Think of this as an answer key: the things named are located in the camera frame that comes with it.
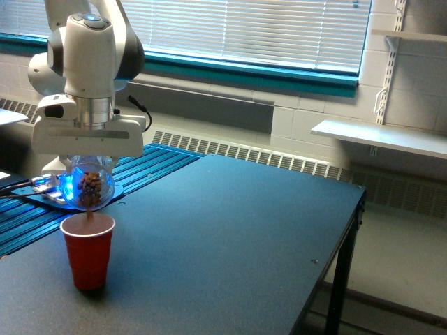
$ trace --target teal window frame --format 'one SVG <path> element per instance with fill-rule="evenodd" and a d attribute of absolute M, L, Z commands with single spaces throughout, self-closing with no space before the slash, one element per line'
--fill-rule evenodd
<path fill-rule="evenodd" d="M 46 38 L 0 33 L 0 52 L 35 54 L 46 49 Z M 358 86 L 358 74 L 273 68 L 155 52 L 145 53 L 145 70 L 164 76 L 249 86 L 260 91 L 300 91 L 348 98 L 356 96 Z"/>

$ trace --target red plastic cup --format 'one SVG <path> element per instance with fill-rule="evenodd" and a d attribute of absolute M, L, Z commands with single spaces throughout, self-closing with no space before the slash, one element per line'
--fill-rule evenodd
<path fill-rule="evenodd" d="M 104 286 L 114 226 L 114 218 L 102 213 L 93 213 L 90 220 L 86 213 L 80 213 L 62 221 L 61 231 L 73 282 L 78 289 L 94 290 Z"/>

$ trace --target radiator vent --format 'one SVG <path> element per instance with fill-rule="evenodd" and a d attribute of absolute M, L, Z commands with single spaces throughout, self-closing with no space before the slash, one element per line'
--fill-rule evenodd
<path fill-rule="evenodd" d="M 22 103 L 16 100 L 0 98 L 0 108 L 10 110 L 11 112 L 21 113 L 28 117 L 24 122 L 35 124 L 37 120 L 37 106 L 31 103 Z"/>
<path fill-rule="evenodd" d="M 416 179 L 406 179 L 389 173 L 347 170 L 329 162 L 283 154 L 277 151 L 249 147 L 230 142 L 213 142 L 199 137 L 156 131 L 153 142 L 188 149 L 201 154 L 218 154 L 314 176 L 362 185 L 367 188 L 367 201 L 405 209 L 420 214 L 445 218 L 447 186 Z"/>

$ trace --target brown pellets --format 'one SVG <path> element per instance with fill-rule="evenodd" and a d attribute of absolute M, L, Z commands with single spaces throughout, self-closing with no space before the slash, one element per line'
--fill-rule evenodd
<path fill-rule="evenodd" d="M 97 172 L 85 172 L 78 184 L 79 207 L 83 207 L 89 211 L 90 208 L 99 205 L 101 202 L 101 180 Z"/>

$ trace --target window blinds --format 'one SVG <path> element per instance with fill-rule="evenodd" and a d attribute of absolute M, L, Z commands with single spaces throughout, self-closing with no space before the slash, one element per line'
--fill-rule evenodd
<path fill-rule="evenodd" d="M 347 73 L 359 71 L 371 6 L 371 0 L 122 3 L 147 51 Z M 49 34 L 43 0 L 0 0 L 0 6 L 1 32 Z"/>
<path fill-rule="evenodd" d="M 0 32 L 46 37 L 50 34 L 43 0 L 0 0 Z"/>

